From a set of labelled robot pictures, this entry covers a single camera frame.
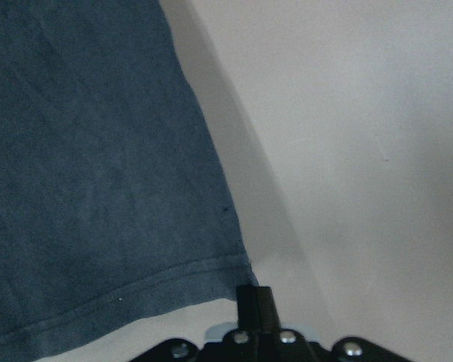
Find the screw head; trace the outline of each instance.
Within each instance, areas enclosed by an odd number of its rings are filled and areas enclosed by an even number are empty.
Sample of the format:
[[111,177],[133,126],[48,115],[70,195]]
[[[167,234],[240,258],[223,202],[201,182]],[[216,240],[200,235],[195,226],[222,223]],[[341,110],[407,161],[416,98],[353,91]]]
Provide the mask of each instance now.
[[356,342],[346,342],[344,352],[350,357],[358,357],[362,354],[362,348]]
[[244,343],[247,343],[249,340],[250,337],[248,336],[248,333],[246,333],[243,330],[235,332],[233,334],[233,341],[235,341],[235,343],[238,345],[243,345]]
[[294,343],[297,340],[294,332],[290,330],[283,330],[280,332],[280,340],[282,343]]
[[171,354],[174,358],[183,358],[190,354],[190,350],[186,343],[181,343],[180,345],[174,345],[171,347]]

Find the blue cloth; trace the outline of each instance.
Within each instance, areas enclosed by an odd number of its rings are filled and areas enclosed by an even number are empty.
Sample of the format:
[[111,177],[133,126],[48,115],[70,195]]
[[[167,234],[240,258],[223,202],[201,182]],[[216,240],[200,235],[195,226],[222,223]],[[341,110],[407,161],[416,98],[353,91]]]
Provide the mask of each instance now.
[[0,1],[0,360],[254,283],[154,1]]

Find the metal screw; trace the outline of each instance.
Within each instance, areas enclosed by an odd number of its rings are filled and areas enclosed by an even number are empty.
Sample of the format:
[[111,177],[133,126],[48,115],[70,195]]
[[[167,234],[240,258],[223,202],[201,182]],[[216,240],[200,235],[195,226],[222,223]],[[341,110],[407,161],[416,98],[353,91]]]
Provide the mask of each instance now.
[[248,333],[246,333],[245,331],[240,331],[233,334],[233,340],[236,344],[242,345],[244,343],[247,343],[250,340],[250,337],[248,337]]
[[280,332],[280,340],[282,343],[294,343],[297,340],[297,337],[290,330],[284,330]]
[[362,354],[362,348],[355,342],[346,342],[344,344],[344,352],[351,357],[360,356]]
[[183,358],[190,354],[190,350],[186,343],[181,343],[180,345],[174,345],[171,347],[171,354],[174,358]]

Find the white surface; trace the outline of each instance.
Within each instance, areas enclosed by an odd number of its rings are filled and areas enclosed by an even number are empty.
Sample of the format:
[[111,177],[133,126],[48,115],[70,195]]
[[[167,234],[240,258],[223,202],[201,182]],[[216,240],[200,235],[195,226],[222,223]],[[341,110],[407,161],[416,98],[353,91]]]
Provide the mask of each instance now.
[[[164,0],[281,319],[453,361],[453,2]],[[50,361],[235,320],[216,301]]]

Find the garment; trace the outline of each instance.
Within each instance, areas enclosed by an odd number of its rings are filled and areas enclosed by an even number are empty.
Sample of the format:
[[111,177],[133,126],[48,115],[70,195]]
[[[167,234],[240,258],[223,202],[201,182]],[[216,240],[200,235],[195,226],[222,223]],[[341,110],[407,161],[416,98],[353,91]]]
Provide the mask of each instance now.
[[0,1],[0,360],[255,283],[154,1]]

